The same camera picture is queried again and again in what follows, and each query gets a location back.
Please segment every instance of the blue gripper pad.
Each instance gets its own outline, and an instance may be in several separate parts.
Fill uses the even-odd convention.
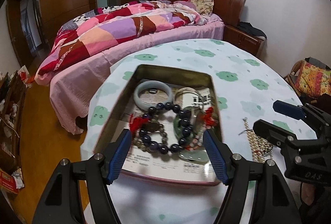
[[[215,171],[217,179],[221,180],[224,185],[228,185],[229,177],[226,173],[225,161],[208,131],[204,131],[203,141],[204,147],[208,154],[211,165]]]
[[[109,174],[107,178],[110,184],[112,184],[113,181],[119,177],[125,158],[131,147],[131,142],[132,142],[132,135],[131,132],[128,130],[123,140],[121,141],[120,145],[118,146],[112,160],[109,163]]]
[[[294,118],[296,120],[304,119],[306,116],[301,107],[279,100],[274,102],[272,108],[275,112]]]

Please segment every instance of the nightstand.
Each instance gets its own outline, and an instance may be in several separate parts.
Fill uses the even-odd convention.
[[[265,43],[265,40],[249,35],[230,25],[226,25],[224,28],[223,41],[229,42],[257,58],[260,56]]]

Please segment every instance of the cardboard box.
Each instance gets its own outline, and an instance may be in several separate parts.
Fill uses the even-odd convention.
[[[6,192],[18,194],[19,190],[16,188],[15,180],[12,176],[0,169],[0,188]]]

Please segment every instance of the pearl necklace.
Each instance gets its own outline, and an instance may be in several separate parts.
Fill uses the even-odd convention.
[[[269,143],[266,139],[257,136],[255,132],[249,128],[247,118],[243,118],[243,121],[247,132],[247,138],[251,146],[253,161],[264,163],[265,157],[268,155],[270,156],[270,159],[272,159],[273,145]]]

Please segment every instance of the door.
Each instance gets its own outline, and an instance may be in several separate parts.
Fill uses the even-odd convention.
[[[40,36],[40,40],[43,46],[46,47],[46,45],[48,46],[48,40],[45,38],[43,32],[44,26],[42,24],[42,19],[41,19],[40,0],[34,0],[33,5],[34,5],[34,16],[36,18],[37,29]]]
[[[25,65],[29,68],[34,58],[31,55],[28,42],[23,34],[19,1],[7,0],[6,11],[8,31],[19,65]]]
[[[23,34],[26,38],[26,41],[28,42],[28,47],[30,49],[31,55],[35,57],[37,56],[37,52],[36,52],[34,39],[31,33],[27,8],[21,11],[21,25],[22,25]]]

